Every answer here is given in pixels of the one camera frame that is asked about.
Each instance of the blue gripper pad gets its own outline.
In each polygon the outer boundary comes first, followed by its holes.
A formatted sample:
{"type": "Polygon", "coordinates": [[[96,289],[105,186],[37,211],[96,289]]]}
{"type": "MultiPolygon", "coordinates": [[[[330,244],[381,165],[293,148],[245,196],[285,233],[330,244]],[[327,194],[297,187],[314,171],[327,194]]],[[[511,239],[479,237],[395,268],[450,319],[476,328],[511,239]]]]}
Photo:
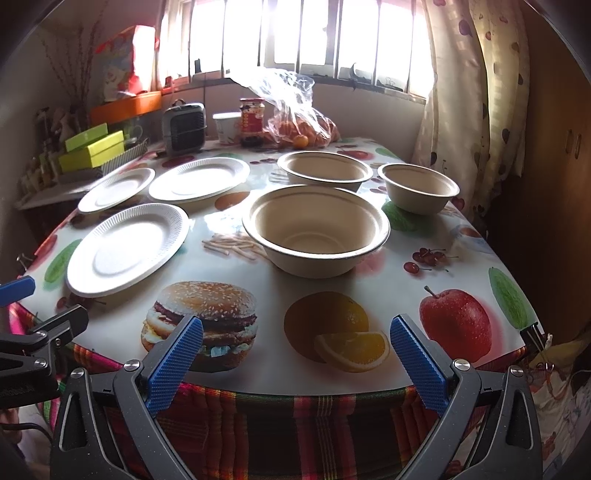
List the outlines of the blue gripper pad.
{"type": "Polygon", "coordinates": [[[166,410],[203,342],[201,320],[193,317],[148,379],[146,408],[152,417],[166,410]]]}
{"type": "Polygon", "coordinates": [[[0,307],[6,307],[35,293],[35,280],[21,277],[10,283],[0,285],[0,307]]]}
{"type": "Polygon", "coordinates": [[[443,416],[449,405],[446,379],[400,317],[392,319],[390,342],[425,407],[443,416]]]}

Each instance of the white container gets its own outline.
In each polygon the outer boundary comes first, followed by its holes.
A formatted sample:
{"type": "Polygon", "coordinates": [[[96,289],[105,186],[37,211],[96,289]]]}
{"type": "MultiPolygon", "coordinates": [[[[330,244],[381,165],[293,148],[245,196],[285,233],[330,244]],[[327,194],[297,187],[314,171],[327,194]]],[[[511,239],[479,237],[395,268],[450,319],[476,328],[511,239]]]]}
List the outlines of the white container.
{"type": "Polygon", "coordinates": [[[235,145],[240,143],[240,112],[214,113],[217,138],[223,145],[235,145]]]}
{"type": "Polygon", "coordinates": [[[302,151],[283,155],[277,166],[292,184],[322,185],[357,192],[374,172],[369,165],[338,153],[302,151]]]}
{"type": "Polygon", "coordinates": [[[343,189],[293,185],[263,194],[242,218],[269,260],[298,277],[330,278],[353,268],[381,247],[388,218],[343,189]]]}
{"type": "Polygon", "coordinates": [[[407,163],[382,165],[378,175],[386,182],[392,203],[407,212],[435,215],[460,193],[449,177],[438,171],[407,163]]]}

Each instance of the gift bag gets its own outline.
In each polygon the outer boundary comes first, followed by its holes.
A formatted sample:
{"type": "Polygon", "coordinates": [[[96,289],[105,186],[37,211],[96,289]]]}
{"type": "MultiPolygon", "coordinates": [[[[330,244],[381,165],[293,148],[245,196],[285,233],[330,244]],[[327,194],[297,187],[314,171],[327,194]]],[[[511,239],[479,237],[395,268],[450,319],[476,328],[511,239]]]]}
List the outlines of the gift bag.
{"type": "Polygon", "coordinates": [[[139,92],[149,92],[152,84],[154,27],[135,25],[126,28],[100,45],[96,52],[106,57],[103,99],[114,102],[139,92]]]}

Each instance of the white cup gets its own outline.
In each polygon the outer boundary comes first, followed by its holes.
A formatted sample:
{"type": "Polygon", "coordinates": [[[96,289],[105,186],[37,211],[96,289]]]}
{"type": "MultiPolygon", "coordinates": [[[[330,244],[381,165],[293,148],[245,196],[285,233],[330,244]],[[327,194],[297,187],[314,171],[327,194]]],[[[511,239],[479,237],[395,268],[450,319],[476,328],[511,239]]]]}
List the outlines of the white cup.
{"type": "Polygon", "coordinates": [[[213,119],[216,122],[217,137],[223,145],[234,145],[240,143],[240,112],[214,113],[213,119]]]}

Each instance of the portable air cooler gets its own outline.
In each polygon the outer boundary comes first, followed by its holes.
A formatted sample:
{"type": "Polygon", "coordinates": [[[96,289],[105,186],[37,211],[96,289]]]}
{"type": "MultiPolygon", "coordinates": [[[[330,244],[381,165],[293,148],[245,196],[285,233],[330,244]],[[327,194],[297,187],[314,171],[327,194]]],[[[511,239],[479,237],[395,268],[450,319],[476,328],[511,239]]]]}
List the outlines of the portable air cooler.
{"type": "Polygon", "coordinates": [[[162,135],[168,156],[201,150],[206,128],[202,103],[183,102],[166,110],[162,115],[162,135]]]}

